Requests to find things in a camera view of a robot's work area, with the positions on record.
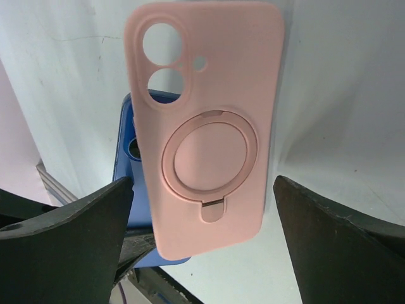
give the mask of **white backdrop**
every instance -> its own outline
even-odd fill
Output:
[[[0,58],[48,171],[77,196],[111,180],[129,91],[123,26],[144,2],[0,0]],[[207,304],[301,302],[271,191],[278,174],[405,224],[405,2],[271,2],[287,35],[262,230],[165,268]],[[159,56],[170,43],[156,36]]]

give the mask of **pink phone case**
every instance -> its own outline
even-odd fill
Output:
[[[143,50],[155,23],[182,36],[182,54],[167,66]],[[240,243],[260,230],[283,41],[282,16],[267,3],[152,3],[129,18],[125,54],[135,128],[162,257]],[[206,66],[196,71],[198,56]],[[161,68],[184,78],[182,95],[170,104],[147,90]]]

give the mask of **blue phone case camera cutout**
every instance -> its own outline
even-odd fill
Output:
[[[178,98],[177,94],[149,90],[153,99],[160,103],[171,103]],[[113,180],[128,176],[134,182],[134,200],[128,220],[128,228],[151,227],[151,209],[145,185],[144,172],[140,159],[133,157],[130,152],[130,144],[135,139],[135,128],[133,123],[134,112],[131,104],[131,97],[128,94],[125,97],[121,109],[120,130],[118,132],[118,142],[115,156],[115,167]],[[184,263],[189,258],[177,261],[169,261],[162,258],[155,248],[142,260],[135,268],[155,267],[164,265],[175,265]]]

